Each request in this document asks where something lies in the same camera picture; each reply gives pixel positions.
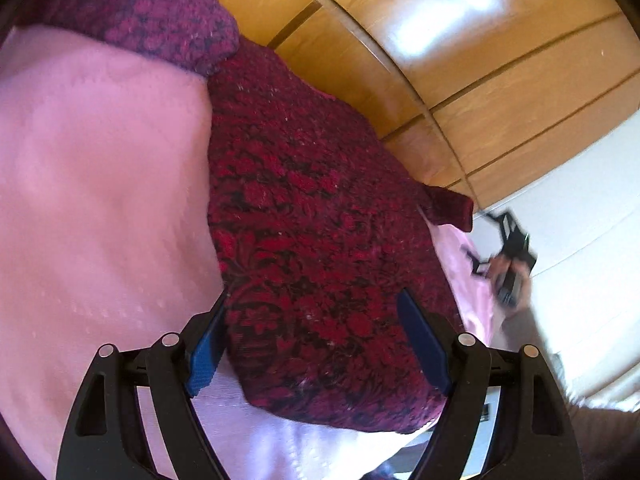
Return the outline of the person's right hand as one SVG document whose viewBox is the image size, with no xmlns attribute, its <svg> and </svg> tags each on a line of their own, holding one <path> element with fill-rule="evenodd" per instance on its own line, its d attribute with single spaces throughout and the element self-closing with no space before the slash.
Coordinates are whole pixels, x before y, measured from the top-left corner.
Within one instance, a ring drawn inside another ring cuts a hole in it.
<svg viewBox="0 0 640 480">
<path fill-rule="evenodd" d="M 526 262 L 504 255 L 490 260 L 488 278 L 498 307 L 506 316 L 526 310 L 532 296 L 532 279 Z"/>
</svg>

